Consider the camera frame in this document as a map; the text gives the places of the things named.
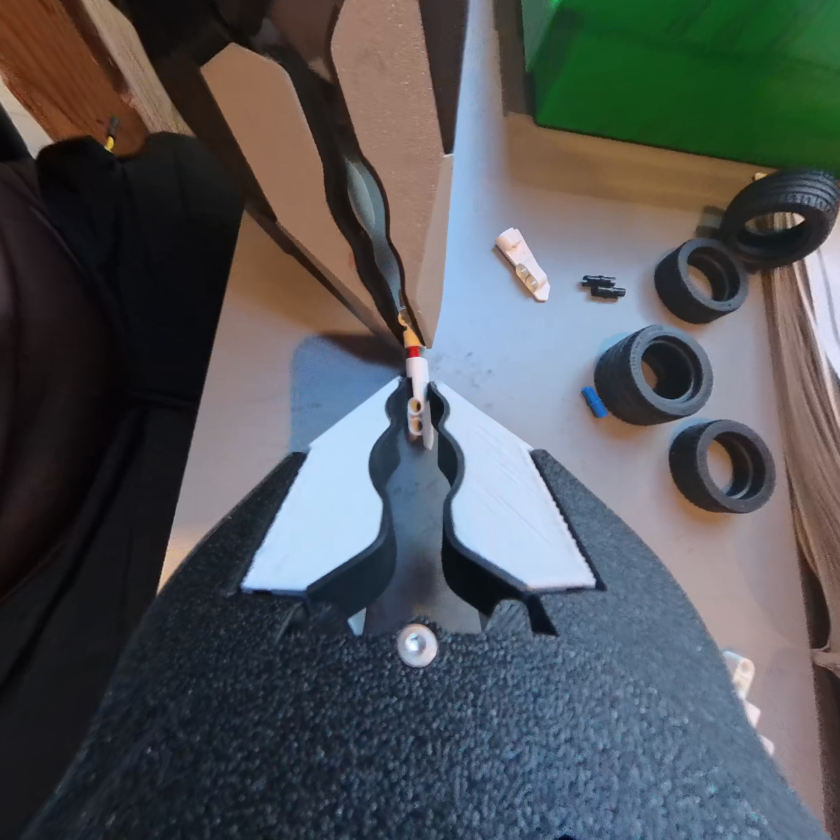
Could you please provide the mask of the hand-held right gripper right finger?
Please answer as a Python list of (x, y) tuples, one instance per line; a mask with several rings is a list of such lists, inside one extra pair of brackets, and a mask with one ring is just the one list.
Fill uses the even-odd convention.
[(429, 386), (437, 463), (449, 483), (442, 564), (448, 587), (490, 617), (501, 602), (546, 617), (543, 598), (597, 589), (597, 575), (533, 448), (451, 387)]

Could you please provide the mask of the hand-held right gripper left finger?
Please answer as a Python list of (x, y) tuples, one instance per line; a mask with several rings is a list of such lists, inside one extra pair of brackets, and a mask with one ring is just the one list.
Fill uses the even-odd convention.
[(366, 609), (389, 584), (395, 533), (385, 486), (398, 461), (391, 380), (316, 437), (241, 582), (245, 593)]

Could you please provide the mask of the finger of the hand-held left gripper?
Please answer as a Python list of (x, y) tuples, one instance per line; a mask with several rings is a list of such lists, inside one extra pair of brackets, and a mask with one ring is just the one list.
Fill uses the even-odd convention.
[(445, 153), (419, 2), (343, 2), (330, 40), (360, 156), (383, 202), (399, 308), (431, 347), (445, 288), (454, 156)]
[(228, 45), (202, 67), (284, 248), (375, 333), (403, 343), (384, 188), (324, 44)]

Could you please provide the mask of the white toy brick piece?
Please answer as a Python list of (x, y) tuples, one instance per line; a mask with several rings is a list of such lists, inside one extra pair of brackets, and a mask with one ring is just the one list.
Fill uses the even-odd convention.
[(521, 231), (515, 227), (502, 231), (496, 238), (496, 248), (531, 297), (539, 303), (547, 302), (551, 289), (548, 275), (536, 260)]
[(411, 395), (406, 405), (407, 436), (411, 443), (423, 443), (427, 451), (434, 448), (435, 429), (428, 403), (429, 370), (426, 359), (406, 359), (406, 377)]

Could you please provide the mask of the white stepped brick assembly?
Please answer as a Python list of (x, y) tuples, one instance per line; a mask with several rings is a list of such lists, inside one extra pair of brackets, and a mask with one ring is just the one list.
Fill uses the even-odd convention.
[(721, 655), (728, 668), (733, 690), (741, 702), (750, 725), (757, 730), (761, 710), (749, 700), (749, 692), (755, 677), (755, 665), (752, 660), (730, 650), (722, 650)]

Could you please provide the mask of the green plastic bin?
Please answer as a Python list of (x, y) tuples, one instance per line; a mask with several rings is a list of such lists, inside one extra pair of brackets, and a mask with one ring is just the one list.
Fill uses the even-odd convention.
[(839, 2), (523, 1), (544, 127), (839, 169)]

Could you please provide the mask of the grey desk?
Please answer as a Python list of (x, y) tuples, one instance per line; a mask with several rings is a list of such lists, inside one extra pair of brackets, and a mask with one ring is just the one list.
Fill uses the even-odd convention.
[[(821, 745), (789, 494), (749, 515), (697, 509), (676, 489), (669, 442), (683, 427), (596, 419), (581, 389), (622, 336), (673, 324), (706, 349), (715, 383), (699, 420), (751, 426), (784, 465), (763, 291), (693, 327), (672, 318), (653, 272), (729, 204), (658, 206), (556, 192), (510, 173), (504, 118), (528, 116), (518, 2), (470, 2), (458, 103), (444, 299), (428, 352), (435, 380), (549, 451), (664, 561), (717, 644), (758, 669), (760, 731), (823, 819)], [(518, 228), (550, 282), (535, 301), (496, 248)], [(587, 275), (616, 278), (593, 298)], [(161, 585), (286, 456), (396, 375), (392, 353), (326, 288), (243, 219)]]

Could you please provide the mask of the person's legs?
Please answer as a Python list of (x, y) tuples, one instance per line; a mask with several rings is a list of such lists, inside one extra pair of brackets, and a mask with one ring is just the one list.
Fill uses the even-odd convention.
[(33, 160), (49, 221), (112, 331), (113, 426), (76, 516), (2, 597), (2, 739), (87, 726), (153, 596), (169, 542), (244, 203), (195, 139), (117, 156), (91, 138)]

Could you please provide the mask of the wooden beam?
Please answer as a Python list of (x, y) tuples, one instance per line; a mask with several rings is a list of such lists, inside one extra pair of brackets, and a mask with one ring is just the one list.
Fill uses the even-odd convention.
[(153, 133), (192, 136), (131, 22), (108, 1), (2, 1), (2, 83), (53, 141), (131, 154)]

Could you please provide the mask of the black rubber toy tire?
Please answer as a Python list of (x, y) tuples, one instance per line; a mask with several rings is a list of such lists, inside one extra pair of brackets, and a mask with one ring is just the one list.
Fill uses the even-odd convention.
[[(722, 488), (708, 465), (710, 446), (719, 444), (731, 461), (731, 481)], [(675, 485), (696, 507), (744, 515), (771, 499), (777, 478), (774, 458), (750, 426), (731, 419), (695, 423), (681, 430), (668, 450)]]
[(749, 275), (723, 243), (693, 238), (659, 262), (654, 285), (673, 315), (691, 324), (706, 324), (740, 309), (749, 294)]
[[(792, 265), (816, 251), (838, 217), (839, 188), (833, 174), (779, 170), (745, 186), (726, 208), (718, 238), (746, 264), (758, 270)], [(761, 233), (755, 222), (776, 215), (800, 218), (791, 227)]]
[(653, 426), (693, 416), (714, 383), (711, 362), (688, 334), (650, 325), (614, 343), (599, 358), (595, 390), (625, 423)]

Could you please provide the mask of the tan wooden board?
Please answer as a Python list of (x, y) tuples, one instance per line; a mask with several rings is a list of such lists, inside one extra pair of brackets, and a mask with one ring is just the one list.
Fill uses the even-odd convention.
[(532, 186), (658, 206), (726, 203), (772, 168), (503, 120), (509, 171)]

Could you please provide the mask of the person's torso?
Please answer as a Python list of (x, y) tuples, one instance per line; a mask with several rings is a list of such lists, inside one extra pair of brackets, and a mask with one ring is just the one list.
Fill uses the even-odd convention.
[(1, 592), (45, 559), (113, 426), (112, 331), (49, 221), (33, 160), (1, 167)]

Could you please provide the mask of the open instruction book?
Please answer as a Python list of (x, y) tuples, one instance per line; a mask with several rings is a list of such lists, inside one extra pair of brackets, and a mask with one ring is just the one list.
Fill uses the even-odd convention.
[(760, 277), (795, 538), (826, 610), (812, 660), (839, 677), (838, 252), (823, 250)]

